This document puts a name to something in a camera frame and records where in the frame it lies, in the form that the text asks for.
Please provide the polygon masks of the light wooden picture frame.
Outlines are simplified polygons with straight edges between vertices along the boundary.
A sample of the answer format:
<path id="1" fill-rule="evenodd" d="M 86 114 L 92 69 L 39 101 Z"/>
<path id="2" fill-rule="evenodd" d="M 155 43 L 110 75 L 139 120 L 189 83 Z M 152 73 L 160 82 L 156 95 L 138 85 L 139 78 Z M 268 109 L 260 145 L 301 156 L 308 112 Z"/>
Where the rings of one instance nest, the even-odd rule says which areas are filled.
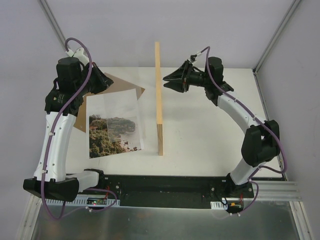
<path id="1" fill-rule="evenodd" d="M 163 102 L 162 102 L 162 74 L 161 74 L 161 56 L 160 43 L 155 42 L 155 94 L 156 94 L 156 128 L 158 155 L 164 155 L 164 137 L 163 137 Z"/>

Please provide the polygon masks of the clear acrylic sheet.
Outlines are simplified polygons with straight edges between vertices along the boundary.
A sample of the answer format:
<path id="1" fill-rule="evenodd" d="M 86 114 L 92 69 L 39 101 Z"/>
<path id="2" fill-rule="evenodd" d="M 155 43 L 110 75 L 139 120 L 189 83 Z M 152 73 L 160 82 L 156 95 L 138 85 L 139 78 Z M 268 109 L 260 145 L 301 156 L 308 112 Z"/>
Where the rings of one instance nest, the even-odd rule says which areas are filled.
<path id="1" fill-rule="evenodd" d="M 102 96 L 102 116 L 106 119 L 109 140 L 130 151 L 143 150 L 144 126 L 136 90 L 105 93 Z"/>

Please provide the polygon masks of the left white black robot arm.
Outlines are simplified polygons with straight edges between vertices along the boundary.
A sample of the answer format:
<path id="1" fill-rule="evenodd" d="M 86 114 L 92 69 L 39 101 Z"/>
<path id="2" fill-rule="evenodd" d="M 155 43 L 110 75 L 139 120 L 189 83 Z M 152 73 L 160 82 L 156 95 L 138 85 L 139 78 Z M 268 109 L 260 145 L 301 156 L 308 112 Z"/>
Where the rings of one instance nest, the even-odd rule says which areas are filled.
<path id="1" fill-rule="evenodd" d="M 82 63 L 76 57 L 65 57 L 56 65 L 57 78 L 45 98 L 46 130 L 37 168 L 23 189 L 39 198 L 72 202 L 79 192 L 89 189 L 99 195 L 106 183 L 103 171 L 85 169 L 66 174 L 66 157 L 73 126 L 84 96 L 99 94 L 113 84 L 95 63 Z"/>

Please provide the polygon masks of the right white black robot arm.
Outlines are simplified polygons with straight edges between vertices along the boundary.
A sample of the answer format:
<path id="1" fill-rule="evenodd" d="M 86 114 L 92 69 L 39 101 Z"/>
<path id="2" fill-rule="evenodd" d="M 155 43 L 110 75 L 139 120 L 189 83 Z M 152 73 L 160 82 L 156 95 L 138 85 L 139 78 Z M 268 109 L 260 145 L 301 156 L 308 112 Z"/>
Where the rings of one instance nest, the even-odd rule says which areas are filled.
<path id="1" fill-rule="evenodd" d="M 244 139 L 241 146 L 241 160 L 226 176 L 224 194 L 237 197 L 248 186 L 249 178 L 263 165 L 279 155 L 280 148 L 275 137 L 280 136 L 275 120 L 261 123 L 236 101 L 234 89 L 224 81 L 224 66 L 218 57 L 209 57 L 204 70 L 199 70 L 186 60 L 177 70 L 165 76 L 165 88 L 185 93 L 190 86 L 202 87 L 206 97 L 225 111 L 241 128 Z"/>

